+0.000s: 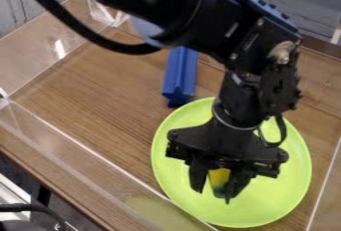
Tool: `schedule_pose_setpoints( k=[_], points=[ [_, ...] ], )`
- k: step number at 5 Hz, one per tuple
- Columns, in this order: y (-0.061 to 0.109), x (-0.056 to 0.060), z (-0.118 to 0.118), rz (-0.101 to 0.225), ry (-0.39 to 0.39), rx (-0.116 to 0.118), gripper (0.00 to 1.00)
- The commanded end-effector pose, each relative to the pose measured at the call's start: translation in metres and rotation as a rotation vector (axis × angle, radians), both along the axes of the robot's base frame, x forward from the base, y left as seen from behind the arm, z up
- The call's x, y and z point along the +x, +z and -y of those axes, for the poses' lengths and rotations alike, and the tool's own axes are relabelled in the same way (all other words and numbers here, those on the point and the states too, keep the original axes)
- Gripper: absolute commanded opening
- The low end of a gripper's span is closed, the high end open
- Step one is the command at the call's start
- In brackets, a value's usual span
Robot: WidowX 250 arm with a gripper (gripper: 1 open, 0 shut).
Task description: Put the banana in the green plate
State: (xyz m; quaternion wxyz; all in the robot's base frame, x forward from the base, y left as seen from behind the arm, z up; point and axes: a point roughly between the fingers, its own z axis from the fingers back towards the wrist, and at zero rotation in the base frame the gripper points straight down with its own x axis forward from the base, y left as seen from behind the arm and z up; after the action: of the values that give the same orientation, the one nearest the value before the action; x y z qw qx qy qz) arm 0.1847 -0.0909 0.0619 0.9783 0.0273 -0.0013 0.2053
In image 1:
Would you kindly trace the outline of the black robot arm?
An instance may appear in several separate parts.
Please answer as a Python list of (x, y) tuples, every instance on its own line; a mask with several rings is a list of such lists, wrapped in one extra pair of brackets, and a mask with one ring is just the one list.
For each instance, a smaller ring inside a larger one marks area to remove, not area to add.
[(225, 66), (225, 77), (205, 123), (174, 128), (166, 155), (189, 167), (195, 191), (209, 185), (209, 174), (228, 175), (213, 186), (224, 200), (235, 199), (257, 176), (277, 177), (289, 159), (279, 143), (267, 140), (263, 123), (284, 120), (296, 109), (298, 62), (303, 41), (298, 26), (264, 0), (98, 0), (142, 22), (145, 42), (125, 44), (93, 31), (58, 0), (35, 0), (89, 41), (129, 55), (185, 46)]

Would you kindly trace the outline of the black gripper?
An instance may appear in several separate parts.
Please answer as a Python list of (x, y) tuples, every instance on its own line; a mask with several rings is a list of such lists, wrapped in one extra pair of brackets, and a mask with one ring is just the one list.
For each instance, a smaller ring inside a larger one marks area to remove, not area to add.
[(280, 120), (280, 141), (265, 139), (260, 127), (236, 127), (212, 118), (201, 125), (169, 131), (166, 156), (189, 166), (191, 188), (203, 193), (208, 173), (227, 168), (225, 203), (241, 193), (251, 180), (263, 175), (276, 178), (289, 153), (280, 148), (287, 138), (287, 127)]

